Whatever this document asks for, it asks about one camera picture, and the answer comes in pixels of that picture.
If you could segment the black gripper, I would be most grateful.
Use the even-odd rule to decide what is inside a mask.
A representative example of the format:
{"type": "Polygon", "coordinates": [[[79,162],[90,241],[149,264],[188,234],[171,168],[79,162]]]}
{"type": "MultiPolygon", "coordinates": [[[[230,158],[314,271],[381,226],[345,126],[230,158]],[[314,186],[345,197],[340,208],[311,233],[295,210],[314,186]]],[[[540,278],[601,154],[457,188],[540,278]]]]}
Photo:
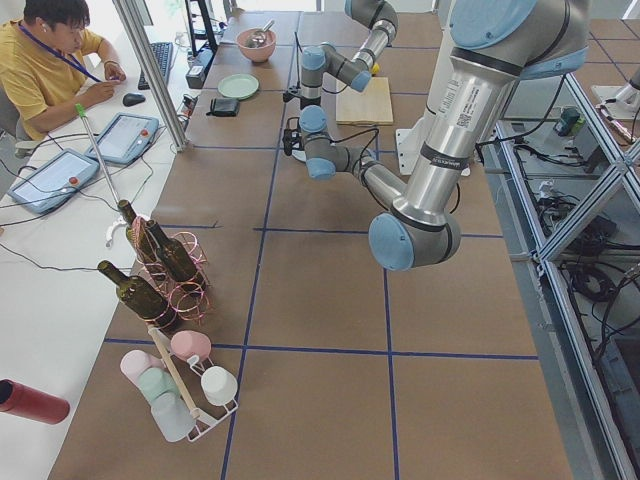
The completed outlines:
{"type": "Polygon", "coordinates": [[[319,106],[320,105],[320,98],[319,97],[315,97],[315,98],[306,98],[306,97],[301,97],[300,98],[300,109],[304,110],[305,108],[309,107],[309,106],[319,106]]]}

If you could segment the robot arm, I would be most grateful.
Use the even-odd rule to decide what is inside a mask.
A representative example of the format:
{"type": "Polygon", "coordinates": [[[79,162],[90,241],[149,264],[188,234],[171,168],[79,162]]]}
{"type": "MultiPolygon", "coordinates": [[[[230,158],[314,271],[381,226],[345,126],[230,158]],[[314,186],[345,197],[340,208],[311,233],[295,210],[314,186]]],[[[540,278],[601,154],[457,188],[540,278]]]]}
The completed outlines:
{"type": "Polygon", "coordinates": [[[329,43],[302,50],[300,109],[320,106],[323,77],[330,75],[357,92],[363,92],[372,78],[372,68],[398,31],[398,17],[388,1],[347,0],[345,14],[367,28],[369,34],[356,53],[348,58],[329,43]]]}
{"type": "Polygon", "coordinates": [[[394,8],[385,1],[346,3],[346,14],[369,31],[352,58],[326,43],[304,49],[299,135],[308,174],[325,180],[350,173],[383,205],[368,231],[381,266],[406,271],[456,253],[460,228],[447,203],[482,132],[496,120],[501,92],[517,80],[577,70],[586,58],[589,9],[586,1],[457,2],[450,15],[452,72],[408,180],[366,148],[332,140],[320,105],[325,75],[356,91],[366,88],[372,66],[396,37],[394,8]]]}

